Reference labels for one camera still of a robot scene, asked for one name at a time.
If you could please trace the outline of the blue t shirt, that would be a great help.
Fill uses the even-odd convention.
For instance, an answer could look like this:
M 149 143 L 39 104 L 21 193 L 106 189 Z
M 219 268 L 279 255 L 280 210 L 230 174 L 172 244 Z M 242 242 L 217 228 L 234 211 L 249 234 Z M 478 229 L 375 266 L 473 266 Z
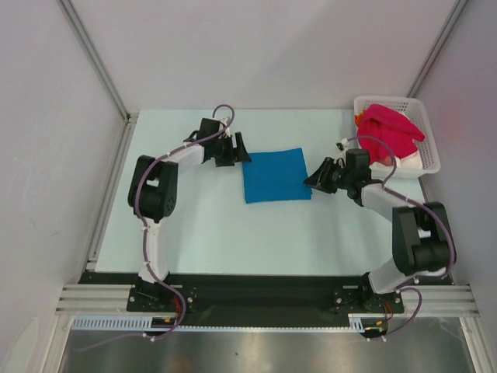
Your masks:
M 251 161 L 242 163 L 247 204 L 311 199 L 311 188 L 304 185 L 308 171 L 302 148 L 249 156 Z

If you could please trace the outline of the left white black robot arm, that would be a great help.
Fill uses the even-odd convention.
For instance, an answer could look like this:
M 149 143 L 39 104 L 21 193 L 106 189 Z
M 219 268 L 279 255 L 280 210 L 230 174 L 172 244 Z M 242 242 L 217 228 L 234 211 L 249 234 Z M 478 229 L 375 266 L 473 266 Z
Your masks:
M 213 160 L 216 167 L 250 162 L 242 134 L 232 134 L 233 117 L 203 118 L 200 128 L 178 147 L 157 158 L 138 158 L 128 192 L 128 204 L 143 224 L 143 265 L 139 278 L 149 286 L 145 302 L 161 311 L 170 305 L 172 292 L 161 284 L 169 275 L 167 260 L 159 252 L 158 236 L 162 220 L 171 216 L 178 199 L 179 174 Z

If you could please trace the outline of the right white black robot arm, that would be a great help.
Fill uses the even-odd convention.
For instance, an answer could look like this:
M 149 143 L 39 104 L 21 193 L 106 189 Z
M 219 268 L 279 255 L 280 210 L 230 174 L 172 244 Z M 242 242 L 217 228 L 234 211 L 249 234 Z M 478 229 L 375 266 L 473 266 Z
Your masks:
M 374 179 L 368 151 L 350 149 L 340 159 L 326 158 L 304 185 L 327 194 L 344 190 L 356 204 L 391 223 L 391 258 L 364 275 L 365 288 L 358 292 L 364 310 L 376 312 L 387 293 L 418 277 L 450 274 L 457 254 L 445 207 L 421 204 Z

